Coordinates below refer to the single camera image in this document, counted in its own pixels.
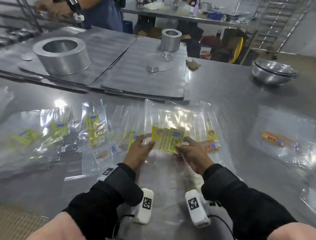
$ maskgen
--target tiled floor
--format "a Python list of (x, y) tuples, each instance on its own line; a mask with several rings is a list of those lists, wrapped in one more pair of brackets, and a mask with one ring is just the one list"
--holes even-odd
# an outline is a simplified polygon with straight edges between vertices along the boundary
[[(258, 59), (268, 59), (271, 60), (269, 54), (261, 51)], [(302, 55), (293, 55), (293, 54), (277, 54), (277, 62), (289, 64), (295, 70), (298, 70), (302, 75), (307, 76), (316, 81), (316, 58), (302, 56)]]

